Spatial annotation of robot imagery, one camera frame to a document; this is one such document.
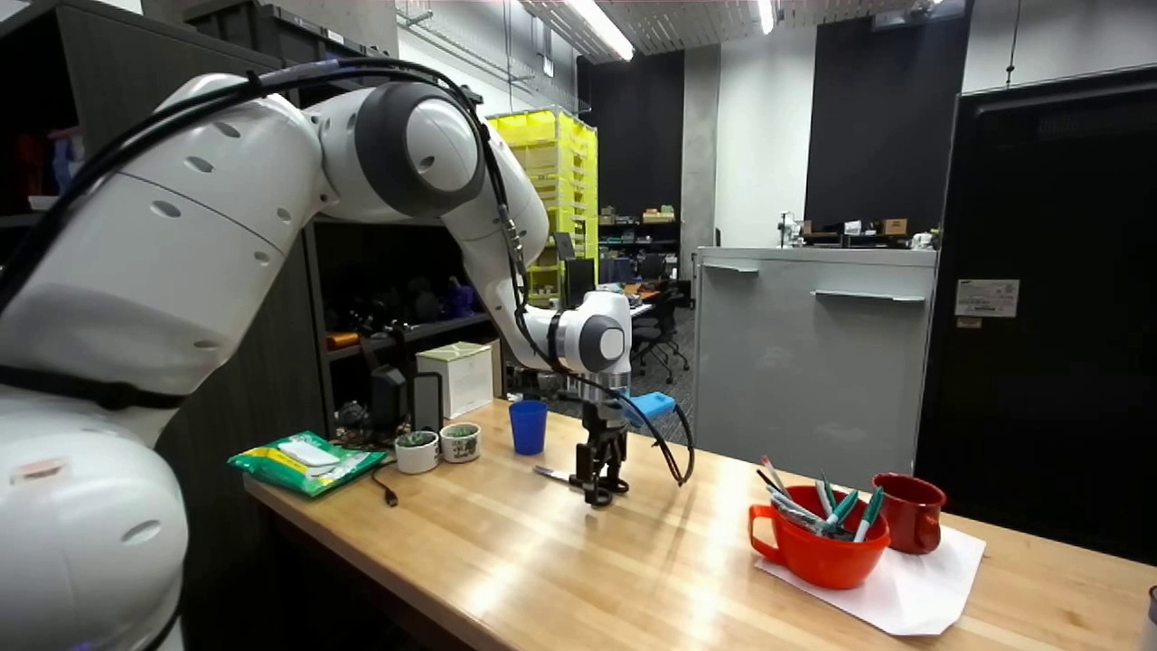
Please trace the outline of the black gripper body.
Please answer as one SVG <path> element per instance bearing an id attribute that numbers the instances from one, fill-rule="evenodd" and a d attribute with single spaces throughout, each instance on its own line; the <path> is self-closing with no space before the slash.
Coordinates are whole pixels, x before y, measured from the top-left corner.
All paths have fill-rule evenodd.
<path id="1" fill-rule="evenodd" d="M 612 455 L 624 461 L 624 429 L 613 428 L 598 405 L 592 405 L 592 403 L 580 405 L 580 428 L 586 428 L 580 446 L 590 446 L 590 453 L 592 453 L 592 473 L 603 473 L 603 462 Z"/>

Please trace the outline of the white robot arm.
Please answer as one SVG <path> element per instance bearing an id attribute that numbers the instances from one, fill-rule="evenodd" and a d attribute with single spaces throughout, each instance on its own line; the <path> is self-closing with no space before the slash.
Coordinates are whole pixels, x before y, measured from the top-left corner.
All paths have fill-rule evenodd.
<path id="1" fill-rule="evenodd" d="M 156 453 L 313 217 L 435 219 L 526 368 L 627 373 L 613 291 L 526 300 L 549 217 L 466 87 L 398 59 L 200 71 L 89 153 L 0 276 L 0 651 L 172 639 L 186 509 Z"/>

